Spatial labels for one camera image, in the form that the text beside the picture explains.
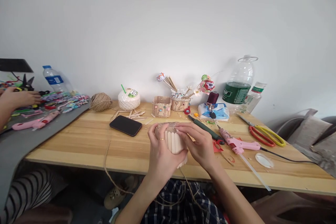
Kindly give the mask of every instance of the wrist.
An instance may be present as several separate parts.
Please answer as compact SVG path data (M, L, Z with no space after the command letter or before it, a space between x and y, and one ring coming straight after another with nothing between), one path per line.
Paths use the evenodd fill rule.
M8 111L10 113L12 113L16 109L16 107L13 106L11 103L2 102L1 100L0 100L0 108L2 111Z
M209 174L210 177L215 176L218 172L223 172L224 168L218 160L213 160L206 167L203 167L204 170Z
M150 177L149 175L146 175L140 186L143 186L144 188L148 189L149 196L153 200L156 198L156 196L159 194L159 192L165 186L165 184L166 182L162 185L162 182Z

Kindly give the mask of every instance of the large water bottle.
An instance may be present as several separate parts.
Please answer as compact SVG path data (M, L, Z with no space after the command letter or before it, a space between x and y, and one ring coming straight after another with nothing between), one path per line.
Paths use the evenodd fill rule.
M66 92L68 93L68 89L65 86L65 83L60 76L60 74L51 68L51 66L43 66L43 76L48 81L49 85L53 88L55 92Z
M223 100L229 110L240 111L253 83L254 68L252 62L256 60L258 60L257 57L245 55L238 60L240 63L232 71L223 93Z

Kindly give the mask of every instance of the slipper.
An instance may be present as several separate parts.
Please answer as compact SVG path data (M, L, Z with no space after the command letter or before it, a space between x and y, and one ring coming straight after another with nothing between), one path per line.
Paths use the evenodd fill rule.
M138 180L139 180L138 176L132 175L126 178L124 181L122 181L118 186L125 191L132 191L138 185ZM118 188L114 187L105 196L104 199L105 208L108 210L116 208L124 200L126 195L127 195L126 193L121 192Z

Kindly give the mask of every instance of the blue tissue package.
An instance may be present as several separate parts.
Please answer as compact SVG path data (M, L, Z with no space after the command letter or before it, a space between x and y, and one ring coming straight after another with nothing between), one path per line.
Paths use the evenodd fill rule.
M215 103L213 104L213 112L216 114L217 121L228 121L230 118L229 109L226 107L224 103ZM210 110L205 103L201 103L198 105L198 113L199 117L203 119L211 119Z

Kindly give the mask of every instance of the floor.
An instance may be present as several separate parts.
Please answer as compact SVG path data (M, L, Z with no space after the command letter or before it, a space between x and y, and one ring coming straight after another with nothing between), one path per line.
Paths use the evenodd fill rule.
M130 174L111 172L110 175L118 183ZM52 203L72 210L71 224L97 224L101 219L103 224L107 224L112 211L104 207L104 197L113 188L112 182L101 170L81 169L76 176L79 181L85 181L85 185L78 186L76 181L71 182ZM131 195L127 195L119 208L123 208L130 198Z
M101 170L91 169L75 168L75 170L72 170L73 168L67 167L54 168L59 169L59 173L65 171L62 175L68 177L68 180L71 182L51 203L63 207L66 206L72 210L73 219L71 224L97 224L101 219L103 224L107 224L112 216L112 212L104 207L103 202L105 195L114 186L106 173ZM124 180L130 174L110 172L110 175L119 184L121 180ZM213 191L211 183L201 183L201 187L205 193ZM249 202L267 194L267 190L265 189L240 187L240 190ZM122 209L131 197L131 195L127 195L119 206L119 209Z

